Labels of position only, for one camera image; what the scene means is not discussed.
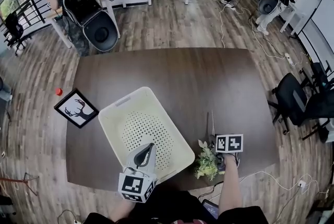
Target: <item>window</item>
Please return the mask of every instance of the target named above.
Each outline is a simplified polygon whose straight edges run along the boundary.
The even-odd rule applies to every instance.
[[[6,19],[7,16],[16,11],[18,7],[26,0],[4,0],[0,4],[0,11],[2,19]]]

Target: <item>white laundry basket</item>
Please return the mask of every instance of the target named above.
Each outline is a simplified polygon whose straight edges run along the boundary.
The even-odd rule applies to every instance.
[[[195,160],[195,155],[153,91],[142,87],[104,108],[99,120],[121,165],[137,147],[157,146],[155,174],[161,183]]]

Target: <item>wooden floor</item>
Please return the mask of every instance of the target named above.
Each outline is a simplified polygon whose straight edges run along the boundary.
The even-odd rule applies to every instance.
[[[256,7],[256,0],[241,0],[241,7],[250,11]],[[223,6],[219,0],[152,0],[152,6],[142,5],[115,10],[121,32],[115,51],[144,50],[174,47],[222,47],[219,11]],[[298,73],[304,66],[292,67],[286,60],[269,58],[255,40],[250,29],[248,12],[238,15],[226,9],[221,14],[224,42],[227,48],[249,49],[268,91],[275,87],[286,73]],[[288,39],[288,33],[281,34],[283,23],[276,19],[270,24],[267,38],[277,50],[288,52],[294,62],[300,62],[299,43]],[[266,52],[278,55],[273,47],[255,34]],[[64,210],[72,210],[83,221],[88,213],[99,212],[108,216],[119,201],[116,193],[94,190],[67,183],[65,141],[66,121],[53,106],[59,100],[55,88],[65,92],[71,90],[79,57],[75,49],[68,49],[61,42],[52,27],[37,34],[19,57],[7,52],[0,58],[0,76],[14,90],[14,99],[9,106],[12,123],[4,119],[0,139],[0,151],[6,152],[2,168],[12,178],[22,178],[25,172],[39,175],[31,187],[39,192],[35,197],[21,184],[3,184],[17,208],[15,221],[18,223],[56,223],[57,216]],[[280,163],[266,169],[281,185],[289,188],[303,174],[308,173],[319,182],[323,190],[330,179],[331,147],[322,144],[317,136],[301,141],[301,136],[310,130],[310,124],[301,128],[291,127],[288,136],[282,135],[282,125],[277,123],[276,142]],[[269,223],[273,223],[282,207],[296,192],[285,191],[274,180],[264,174],[245,179],[242,183],[245,206],[260,206]],[[207,198],[217,202],[221,186]],[[193,191],[194,194],[205,190]],[[317,193],[313,182],[309,191],[298,194],[284,209],[277,223],[304,223],[305,217]],[[60,223],[73,223],[69,213]]]

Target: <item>dark wooden table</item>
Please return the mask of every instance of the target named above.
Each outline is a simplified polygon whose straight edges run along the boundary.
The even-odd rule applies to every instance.
[[[248,50],[157,49],[88,56],[80,59],[74,81],[99,110],[142,86],[152,89],[196,156],[198,139],[206,139],[207,113],[213,110],[216,134],[244,134],[239,176],[279,161],[265,91]],[[68,122],[66,140],[68,181],[116,191],[122,169],[98,118],[82,129]],[[190,166],[166,184],[191,190],[221,180],[197,180]]]

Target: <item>camouflage pants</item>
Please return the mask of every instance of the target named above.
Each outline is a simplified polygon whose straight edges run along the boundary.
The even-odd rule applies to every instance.
[[[64,28],[74,47],[77,49],[80,57],[89,55],[89,42],[82,32],[69,17],[63,16]]]

